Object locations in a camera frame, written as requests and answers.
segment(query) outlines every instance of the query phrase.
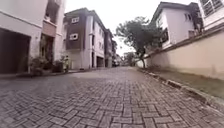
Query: building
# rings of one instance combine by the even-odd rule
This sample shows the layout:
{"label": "building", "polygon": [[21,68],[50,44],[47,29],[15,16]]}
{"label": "building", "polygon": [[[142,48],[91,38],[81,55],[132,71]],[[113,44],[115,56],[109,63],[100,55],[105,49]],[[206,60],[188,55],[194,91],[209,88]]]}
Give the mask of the building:
{"label": "building", "polygon": [[112,67],[114,67],[116,64],[116,52],[117,52],[117,42],[112,40]]}
{"label": "building", "polygon": [[189,5],[161,2],[151,20],[163,29],[163,48],[188,39],[200,32],[203,23],[198,4]]}
{"label": "building", "polygon": [[65,0],[0,1],[0,73],[28,71],[30,57],[61,56]]}
{"label": "building", "polygon": [[105,27],[95,11],[86,8],[65,14],[66,54],[72,69],[105,67]]}
{"label": "building", "polygon": [[112,51],[112,38],[113,34],[109,29],[105,32],[105,67],[111,68],[112,67],[112,57],[113,57],[113,51]]}
{"label": "building", "polygon": [[200,0],[205,30],[224,23],[224,0]]}

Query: sky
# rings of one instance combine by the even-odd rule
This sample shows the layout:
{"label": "sky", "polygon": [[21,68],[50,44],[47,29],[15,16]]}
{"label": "sky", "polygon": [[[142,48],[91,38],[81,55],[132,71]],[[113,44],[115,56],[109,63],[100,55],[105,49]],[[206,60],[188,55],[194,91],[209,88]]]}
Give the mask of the sky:
{"label": "sky", "polygon": [[[161,0],[66,0],[65,12],[86,7],[95,10],[106,28],[115,33],[119,23],[132,20],[137,16],[144,16],[151,19]],[[165,2],[175,2],[189,4],[198,0],[163,0]],[[118,38],[117,53],[123,55],[125,52],[133,51]]]}

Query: green tree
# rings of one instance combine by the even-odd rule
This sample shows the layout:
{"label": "green tree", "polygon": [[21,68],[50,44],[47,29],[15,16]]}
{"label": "green tree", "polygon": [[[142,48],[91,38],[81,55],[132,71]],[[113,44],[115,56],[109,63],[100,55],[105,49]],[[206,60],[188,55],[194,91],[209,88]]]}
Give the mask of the green tree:
{"label": "green tree", "polygon": [[161,46],[161,29],[154,24],[150,24],[145,17],[136,17],[134,20],[119,24],[116,29],[116,36],[122,37],[124,43],[133,47],[136,54],[143,62],[145,68],[144,55],[146,48],[155,50]]}
{"label": "green tree", "polygon": [[128,63],[129,66],[134,66],[134,63],[133,63],[134,57],[135,57],[135,54],[133,52],[126,53],[126,56],[124,56],[124,59]]}

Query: paved street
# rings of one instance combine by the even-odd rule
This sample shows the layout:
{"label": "paved street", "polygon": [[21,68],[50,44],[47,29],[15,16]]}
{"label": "paved street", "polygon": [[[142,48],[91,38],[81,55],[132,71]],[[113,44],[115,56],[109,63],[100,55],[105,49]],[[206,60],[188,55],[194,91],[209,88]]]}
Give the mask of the paved street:
{"label": "paved street", "polygon": [[0,80],[0,128],[224,128],[224,115],[133,68]]}

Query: street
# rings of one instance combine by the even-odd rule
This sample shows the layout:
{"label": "street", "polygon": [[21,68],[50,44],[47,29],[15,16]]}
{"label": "street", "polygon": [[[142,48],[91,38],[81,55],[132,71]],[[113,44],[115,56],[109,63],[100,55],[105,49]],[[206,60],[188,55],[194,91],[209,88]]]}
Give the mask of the street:
{"label": "street", "polygon": [[0,80],[0,128],[223,128],[224,115],[131,67]]}

